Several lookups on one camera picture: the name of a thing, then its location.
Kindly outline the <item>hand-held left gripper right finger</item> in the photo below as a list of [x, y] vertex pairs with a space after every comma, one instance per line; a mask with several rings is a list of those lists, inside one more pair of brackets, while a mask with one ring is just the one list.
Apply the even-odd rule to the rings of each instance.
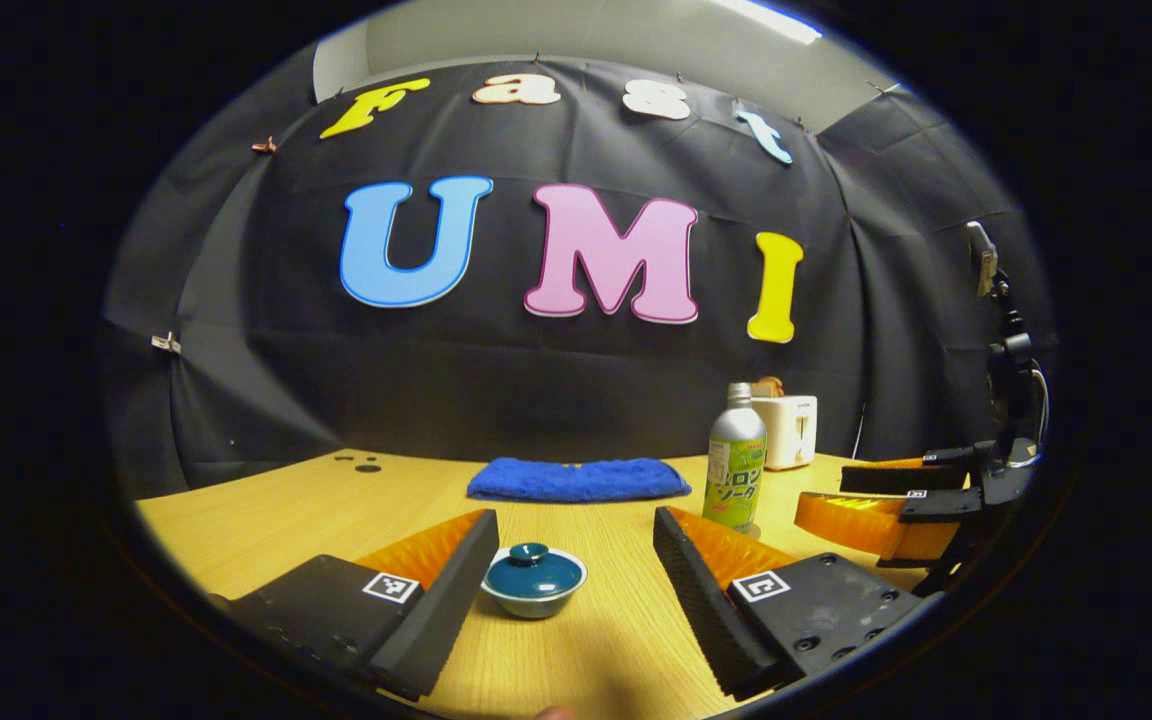
[[796, 559], [673, 506], [654, 511], [653, 547], [708, 669], [737, 702], [827, 673], [923, 602], [838, 553]]

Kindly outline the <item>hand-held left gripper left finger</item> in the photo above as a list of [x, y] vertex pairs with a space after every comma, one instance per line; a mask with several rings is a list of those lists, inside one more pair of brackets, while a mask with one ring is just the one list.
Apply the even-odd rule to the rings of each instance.
[[416, 702], [433, 692], [498, 541], [494, 510], [467, 511], [355, 561], [314, 556], [211, 601], [317, 670]]

